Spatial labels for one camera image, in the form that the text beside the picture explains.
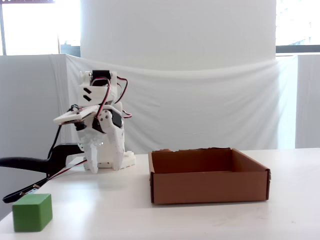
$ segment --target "red wire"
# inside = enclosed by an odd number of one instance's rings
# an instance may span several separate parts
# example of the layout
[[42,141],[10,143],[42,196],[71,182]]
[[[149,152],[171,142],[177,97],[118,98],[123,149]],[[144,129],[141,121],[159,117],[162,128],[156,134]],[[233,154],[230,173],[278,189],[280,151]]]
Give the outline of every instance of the red wire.
[[105,103],[106,103],[106,101],[107,101],[107,98],[108,98],[108,95],[109,95],[109,92],[110,92],[110,87],[111,87],[110,80],[109,80],[108,78],[103,77],[102,79],[105,79],[105,80],[108,81],[108,89],[107,89],[106,94],[105,94],[105,96],[104,96],[104,99],[103,99],[103,101],[102,101],[102,103],[101,103],[101,105],[100,105],[100,107],[99,107],[99,110],[98,110],[98,112],[97,112],[97,114],[96,114],[96,116],[95,116],[96,119],[98,119],[99,114],[101,113],[102,108],[104,107],[104,105],[105,105]]
[[126,81],[126,84],[125,84],[125,87],[124,87],[124,90],[123,90],[121,96],[120,96],[119,99],[115,102],[115,104],[122,99],[122,97],[124,96],[124,94],[125,94],[125,92],[126,92],[126,90],[127,90],[127,87],[128,87],[128,80],[127,80],[127,79],[122,78],[122,77],[119,77],[119,76],[117,76],[116,78],[119,79],[119,80],[122,80],[122,81]]
[[124,112],[127,115],[127,116],[123,116],[124,119],[132,118],[132,114],[131,113],[128,113],[125,110],[122,110],[122,112]]
[[66,169],[63,170],[63,171],[60,171],[60,172],[56,173],[55,175],[53,175],[52,177],[50,177],[49,180],[51,180],[51,179],[53,179],[53,178],[55,178],[55,177],[57,177],[57,176],[65,173],[66,171],[70,170],[70,169],[73,168],[74,166],[78,166],[78,165],[80,165],[80,164],[84,164],[86,161],[87,161],[87,160],[83,160],[83,161],[81,161],[81,162],[79,162],[79,163],[77,163],[77,164],[75,164],[75,165],[73,165],[73,166],[71,166],[71,167],[69,167],[69,168],[66,168]]

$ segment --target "table surface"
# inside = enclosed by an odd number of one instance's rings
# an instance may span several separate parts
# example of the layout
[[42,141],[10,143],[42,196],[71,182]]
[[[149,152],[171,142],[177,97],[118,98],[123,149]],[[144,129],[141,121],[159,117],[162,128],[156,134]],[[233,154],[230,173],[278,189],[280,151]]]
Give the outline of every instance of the table surface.
[[118,172],[77,166],[54,178],[37,192],[52,194],[52,221],[41,232],[14,233],[10,213],[0,239],[319,240],[320,148],[243,153],[271,169],[268,201],[153,205],[144,154]]

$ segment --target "box flap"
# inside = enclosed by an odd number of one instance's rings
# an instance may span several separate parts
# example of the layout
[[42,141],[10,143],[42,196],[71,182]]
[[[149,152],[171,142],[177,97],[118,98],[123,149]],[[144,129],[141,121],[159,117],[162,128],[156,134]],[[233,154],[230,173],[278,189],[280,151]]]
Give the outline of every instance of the box flap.
[[148,152],[148,157],[149,157],[149,171],[150,171],[150,173],[154,173],[155,168],[154,168],[154,164],[152,161],[152,153],[151,152]]
[[230,148],[153,151],[149,156],[149,161],[151,161],[149,162],[150,170],[156,174],[232,170]]
[[154,172],[150,172],[150,193],[151,193],[151,203],[155,203],[154,198]]
[[233,172],[264,172],[268,168],[261,163],[238,151],[232,149],[232,171]]
[[270,181],[271,181],[271,172],[270,169],[266,170],[267,173],[267,177],[266,177],[266,197],[265,199],[268,200],[269,199],[269,190],[270,190]]

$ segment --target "green block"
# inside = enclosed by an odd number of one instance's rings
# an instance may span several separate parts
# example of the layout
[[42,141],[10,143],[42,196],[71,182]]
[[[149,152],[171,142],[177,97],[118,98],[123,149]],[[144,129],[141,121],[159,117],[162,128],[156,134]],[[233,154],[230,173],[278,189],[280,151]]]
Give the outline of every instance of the green block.
[[40,232],[52,219],[51,194],[27,194],[12,205],[15,232]]

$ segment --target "cardboard box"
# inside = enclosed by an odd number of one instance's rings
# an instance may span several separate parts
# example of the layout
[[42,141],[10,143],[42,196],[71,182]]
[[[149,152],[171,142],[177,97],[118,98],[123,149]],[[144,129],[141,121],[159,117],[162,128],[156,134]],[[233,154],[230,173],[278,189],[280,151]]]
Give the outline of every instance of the cardboard box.
[[155,204],[265,201],[270,170],[236,149],[149,152]]

